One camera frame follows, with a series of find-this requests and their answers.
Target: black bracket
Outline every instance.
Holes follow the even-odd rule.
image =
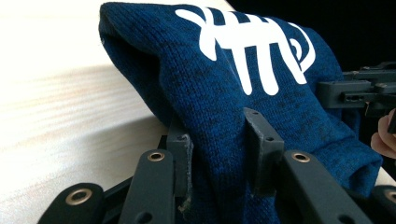
[[[366,108],[365,116],[379,118],[396,107],[396,62],[345,72],[344,81],[319,82],[317,97],[324,108]],[[396,117],[389,133],[396,133]]]

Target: wooden table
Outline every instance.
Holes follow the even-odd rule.
[[[80,182],[117,185],[167,132],[102,47],[103,2],[0,3],[0,223],[36,223]]]

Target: metal screw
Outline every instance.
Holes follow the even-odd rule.
[[[79,205],[87,202],[92,196],[90,189],[76,189],[66,197],[66,203],[69,205]]]
[[[303,154],[303,153],[298,153],[298,152],[293,153],[292,157],[293,157],[296,161],[299,161],[299,162],[309,162],[309,161],[311,161],[311,158],[309,158],[308,156],[306,156],[306,155]]]
[[[161,152],[153,152],[148,155],[149,161],[161,161],[163,158],[165,158],[165,155]]]

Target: blue knit fabric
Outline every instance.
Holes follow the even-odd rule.
[[[107,3],[100,12],[113,63],[165,125],[176,113],[191,135],[189,222],[278,222],[274,199],[247,187],[244,107],[268,119],[286,150],[314,154],[342,186],[365,195],[374,186],[380,157],[341,110],[325,111],[315,97],[319,81],[343,76],[314,31],[188,5]]]

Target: human finger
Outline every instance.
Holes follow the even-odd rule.
[[[390,148],[387,144],[385,144],[379,133],[374,133],[371,140],[371,148],[378,152],[379,154],[396,159],[396,151]]]

